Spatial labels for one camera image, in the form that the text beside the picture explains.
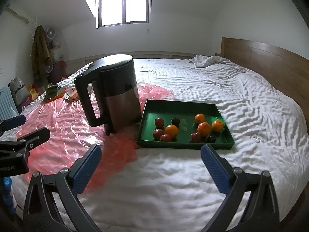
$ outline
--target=plate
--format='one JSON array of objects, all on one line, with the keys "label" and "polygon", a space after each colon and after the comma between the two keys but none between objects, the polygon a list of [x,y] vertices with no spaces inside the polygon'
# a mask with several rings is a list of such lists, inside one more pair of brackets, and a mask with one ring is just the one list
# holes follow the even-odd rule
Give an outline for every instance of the plate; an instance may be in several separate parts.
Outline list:
[{"label": "plate", "polygon": [[[79,97],[77,97],[76,99],[73,99],[73,100],[69,100],[70,95],[71,95],[75,90],[76,90],[75,87],[69,89],[69,90],[67,91],[67,93],[64,95],[64,99],[65,99],[66,101],[69,101],[69,102],[74,102],[74,101],[79,100]],[[88,94],[90,95],[92,92],[93,92],[93,87],[92,87],[91,85],[88,85]]]}]

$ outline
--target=radiator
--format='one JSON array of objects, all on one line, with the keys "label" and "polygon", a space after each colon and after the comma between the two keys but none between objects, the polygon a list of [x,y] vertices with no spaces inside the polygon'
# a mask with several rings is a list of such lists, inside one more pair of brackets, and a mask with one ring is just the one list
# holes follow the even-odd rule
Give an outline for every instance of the radiator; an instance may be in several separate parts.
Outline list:
[{"label": "radiator", "polygon": [[0,89],[0,120],[13,118],[18,115],[9,87]]}]

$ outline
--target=plum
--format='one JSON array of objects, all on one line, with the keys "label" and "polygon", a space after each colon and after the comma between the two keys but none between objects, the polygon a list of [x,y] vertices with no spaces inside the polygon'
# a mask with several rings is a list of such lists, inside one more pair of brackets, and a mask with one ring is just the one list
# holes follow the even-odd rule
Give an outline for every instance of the plum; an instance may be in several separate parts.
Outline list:
[{"label": "plum", "polygon": [[163,118],[156,118],[154,120],[154,123],[155,123],[155,126],[158,127],[158,128],[163,128],[163,126],[164,126]]},{"label": "plum", "polygon": [[164,141],[164,142],[172,142],[173,138],[171,135],[168,134],[163,134],[160,137],[160,141]]},{"label": "plum", "polygon": [[202,138],[202,135],[200,133],[192,133],[191,134],[191,140],[194,143],[199,143],[201,138]]},{"label": "plum", "polygon": [[157,141],[160,140],[160,137],[164,134],[164,131],[162,129],[156,129],[152,133],[152,137],[154,137]]},{"label": "plum", "polygon": [[216,138],[214,136],[209,136],[206,140],[206,143],[215,143],[216,142]]},{"label": "plum", "polygon": [[172,118],[172,125],[175,125],[178,128],[179,124],[180,124],[179,118]]}]

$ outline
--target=bag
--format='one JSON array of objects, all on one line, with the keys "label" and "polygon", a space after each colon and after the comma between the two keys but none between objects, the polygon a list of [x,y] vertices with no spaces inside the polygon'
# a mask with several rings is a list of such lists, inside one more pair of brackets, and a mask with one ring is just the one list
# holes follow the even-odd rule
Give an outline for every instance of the bag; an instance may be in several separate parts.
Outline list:
[{"label": "bag", "polygon": [[30,95],[25,84],[19,79],[19,77],[12,80],[9,83],[9,87],[14,103],[17,107]]}]

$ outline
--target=blue gripper pad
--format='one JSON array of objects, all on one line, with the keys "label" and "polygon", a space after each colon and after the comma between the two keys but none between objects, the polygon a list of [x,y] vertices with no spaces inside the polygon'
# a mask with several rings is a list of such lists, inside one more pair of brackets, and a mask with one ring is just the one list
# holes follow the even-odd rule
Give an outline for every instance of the blue gripper pad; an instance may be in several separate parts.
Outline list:
[{"label": "blue gripper pad", "polygon": [[69,174],[69,181],[71,191],[74,196],[84,192],[92,174],[94,173],[98,163],[102,157],[101,147],[94,145],[82,158],[79,158],[71,166]]},{"label": "blue gripper pad", "polygon": [[26,123],[26,117],[24,115],[19,115],[10,119],[6,119],[2,123],[2,130],[8,131],[15,127],[21,126]]},{"label": "blue gripper pad", "polygon": [[210,145],[203,145],[200,156],[220,193],[231,192],[233,172],[226,159],[221,158]]}]

